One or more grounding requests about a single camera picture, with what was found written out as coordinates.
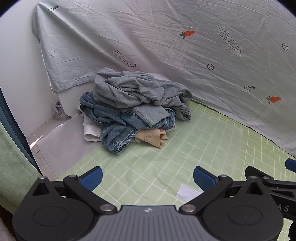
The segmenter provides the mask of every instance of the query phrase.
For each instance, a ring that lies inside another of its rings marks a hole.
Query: carrot print
[[[271,101],[272,103],[275,103],[275,102],[281,100],[281,97],[276,97],[276,96],[272,96],[272,97],[270,97],[270,96],[268,96],[268,97],[266,97],[266,99],[268,100],[268,103],[270,104],[270,101]]]
[[[183,39],[185,39],[185,37],[190,37],[194,33],[195,33],[194,30],[190,30],[190,31],[181,32],[181,34],[179,34],[179,35],[181,37],[183,37]]]

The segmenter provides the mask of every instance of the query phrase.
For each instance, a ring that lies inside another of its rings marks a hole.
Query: beige garment
[[[163,144],[165,143],[165,140],[168,139],[165,130],[162,129],[146,129],[146,130],[140,130],[136,135],[135,139],[140,139],[142,141],[145,141],[153,146],[156,146],[158,148],[163,147]]]

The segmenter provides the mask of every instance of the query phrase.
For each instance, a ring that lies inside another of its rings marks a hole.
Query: metal screw
[[[100,206],[100,209],[104,212],[111,212],[114,210],[114,208],[115,206],[112,204],[103,204]]]
[[[185,204],[181,208],[184,212],[188,212],[188,213],[194,212],[196,210],[196,207],[192,204]]]

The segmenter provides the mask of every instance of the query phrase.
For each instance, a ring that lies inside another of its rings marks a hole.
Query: green tiled floor
[[[245,180],[244,170],[251,165],[278,180],[295,181],[296,174],[286,170],[284,163],[293,158],[273,142],[240,123],[208,109],[190,103],[192,120],[176,122],[176,129],[162,149],[147,143],[130,143],[121,154],[111,154],[99,144],[68,174],[81,175],[94,166],[101,166],[104,177],[94,190],[120,208],[121,204],[175,204],[181,184],[200,191],[192,178],[199,165],[215,175],[221,173],[234,180]],[[278,240],[289,240],[291,221],[284,220]]]

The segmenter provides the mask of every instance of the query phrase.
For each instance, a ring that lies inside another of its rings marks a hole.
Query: blue jeans
[[[143,129],[169,130],[174,126],[176,113],[165,107],[169,117],[149,127],[132,110],[122,113],[118,108],[94,100],[93,92],[86,92],[80,97],[81,110],[92,120],[102,125],[102,144],[109,151],[119,154],[137,134]]]

